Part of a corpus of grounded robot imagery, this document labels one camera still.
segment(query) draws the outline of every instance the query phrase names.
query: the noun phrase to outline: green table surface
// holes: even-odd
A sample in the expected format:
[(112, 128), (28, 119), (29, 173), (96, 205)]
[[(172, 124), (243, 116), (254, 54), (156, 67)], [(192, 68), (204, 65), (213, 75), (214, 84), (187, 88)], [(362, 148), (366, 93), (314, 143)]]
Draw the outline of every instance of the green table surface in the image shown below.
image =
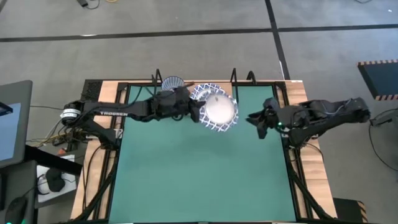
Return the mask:
[[(129, 101), (138, 89), (131, 87)], [(110, 223), (295, 221), (279, 133), (258, 139), (244, 120), (272, 88), (238, 91), (238, 124), (225, 133), (189, 117), (126, 119)], [(139, 99), (148, 97), (143, 90)]]

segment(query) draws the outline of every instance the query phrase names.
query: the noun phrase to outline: computer screen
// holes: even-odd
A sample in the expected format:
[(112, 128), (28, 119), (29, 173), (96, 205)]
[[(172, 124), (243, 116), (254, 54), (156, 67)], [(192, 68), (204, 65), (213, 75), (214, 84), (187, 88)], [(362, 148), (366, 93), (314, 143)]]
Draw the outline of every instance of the computer screen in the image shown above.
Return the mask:
[(11, 159), (14, 156), (19, 113), (21, 112), (20, 103), (8, 106), (14, 111), (10, 114), (0, 116), (0, 161)]

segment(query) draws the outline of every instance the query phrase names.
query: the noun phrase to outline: wooden board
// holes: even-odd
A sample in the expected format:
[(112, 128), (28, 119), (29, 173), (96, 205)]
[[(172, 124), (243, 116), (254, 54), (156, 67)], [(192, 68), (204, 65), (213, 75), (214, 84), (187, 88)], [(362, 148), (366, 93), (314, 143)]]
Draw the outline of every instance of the wooden board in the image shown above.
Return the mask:
[[(258, 82), (274, 82), (280, 80), (259, 80)], [(116, 98), (116, 92), (119, 82), (129, 82), (129, 83), (151, 83), (150, 80), (139, 80), (139, 81), (104, 81), (101, 87), (101, 93), (99, 94), (98, 101), (102, 102), (114, 102)], [(232, 94), (232, 86), (229, 80), (186, 80), (188, 82), (195, 82), (195, 84), (200, 83), (217, 83), (220, 85), (228, 94)], [(239, 80), (239, 82), (251, 82), (250, 80)], [(305, 94), (305, 89), (302, 81), (285, 81), (287, 87), (287, 94), (289, 97), (289, 103), (291, 105), (298, 104), (303, 101), (307, 101), (307, 95)], [(124, 101), (124, 94), (121, 97), (121, 101)], [(95, 121), (102, 125), (105, 128), (108, 128), (111, 123), (111, 117), (105, 116), (96, 116)], [(318, 141), (310, 141), (311, 144), (319, 146)], [(98, 141), (90, 141), (88, 144), (85, 161), (84, 161), (84, 169), (85, 174), (87, 175), (87, 166), (90, 160), (91, 155), (94, 153), (95, 149), (99, 146)], [(88, 179), (88, 186), (86, 190), (86, 199), (87, 204), (91, 201), (98, 190), (98, 185), (100, 182), (101, 169), (104, 161), (104, 150), (99, 150), (93, 157), (93, 161), (91, 162), (90, 174)], [(307, 182), (307, 187), (314, 198), (318, 201), (318, 203), (325, 209), (325, 211), (336, 217), (336, 210), (333, 204), (333, 198), (331, 196), (330, 187), (328, 183), (328, 178), (326, 176), (325, 167), (323, 165), (321, 154), (314, 148), (307, 146), (302, 149), (301, 160), (303, 164), (305, 179)], [(113, 159), (109, 161), (108, 172), (110, 171), (111, 166), (113, 165)], [(297, 196), (299, 200), (300, 213), (302, 217), (305, 216), (305, 205), (303, 201), (302, 194), (296, 188)], [(104, 218), (106, 213), (106, 206), (108, 202), (108, 194), (109, 188), (104, 193), (102, 198), (101, 208), (99, 212), (99, 218)], [(80, 215), (82, 211), (82, 202), (83, 202), (83, 175), (80, 176), (78, 188), (76, 191), (75, 203), (73, 204), (71, 218), (75, 218)]]

